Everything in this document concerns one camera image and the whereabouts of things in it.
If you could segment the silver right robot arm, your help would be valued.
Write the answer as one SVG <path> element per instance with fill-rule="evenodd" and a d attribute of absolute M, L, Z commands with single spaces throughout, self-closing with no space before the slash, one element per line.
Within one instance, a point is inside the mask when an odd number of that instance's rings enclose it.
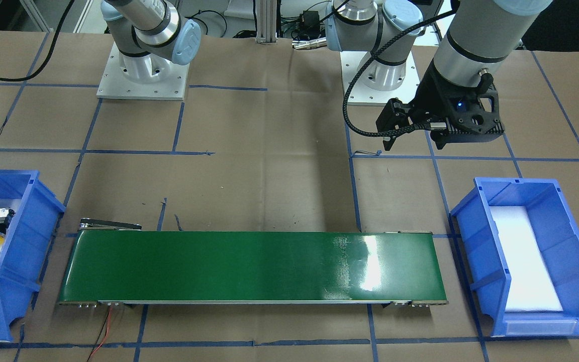
<path fill-rule="evenodd" d="M 101 12 L 120 53 L 129 57 L 154 54 L 187 65 L 200 48 L 202 28 L 168 1 L 103 1 Z"/>

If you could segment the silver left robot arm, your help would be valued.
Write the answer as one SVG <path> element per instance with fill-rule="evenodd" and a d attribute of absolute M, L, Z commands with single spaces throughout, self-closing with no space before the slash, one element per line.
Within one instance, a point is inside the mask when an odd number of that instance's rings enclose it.
<path fill-rule="evenodd" d="M 505 126 L 499 114 L 494 74 L 517 48 L 522 36 L 550 1 L 454 1 L 448 12 L 424 19 L 410 1 L 331 1 L 324 19 L 328 48 L 363 51 L 360 65 L 345 88 L 344 122 L 354 133 L 381 138 L 386 151 L 400 136 L 427 130 L 437 149 L 448 143 L 480 143 L 499 138 Z M 377 91 L 401 84 L 416 37 L 428 25 L 453 16 L 452 23 L 408 103 L 389 99 L 376 120 L 376 131 L 354 126 L 348 113 L 358 83 Z"/>

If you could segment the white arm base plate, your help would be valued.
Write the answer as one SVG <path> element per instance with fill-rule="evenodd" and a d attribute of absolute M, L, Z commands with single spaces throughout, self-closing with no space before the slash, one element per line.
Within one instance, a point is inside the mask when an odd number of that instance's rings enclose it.
<path fill-rule="evenodd" d="M 189 65 L 173 64 L 154 54 L 129 57 L 113 44 L 96 95 L 100 99 L 183 101 L 188 69 Z"/>
<path fill-rule="evenodd" d="M 342 51 L 341 69 L 343 91 L 358 69 L 368 59 L 366 51 Z M 392 98 L 402 103 L 409 103 L 416 93 L 420 78 L 412 54 L 409 53 L 405 63 L 398 66 L 386 66 L 373 62 L 357 80 L 350 94 L 348 104 L 353 106 L 384 106 Z"/>

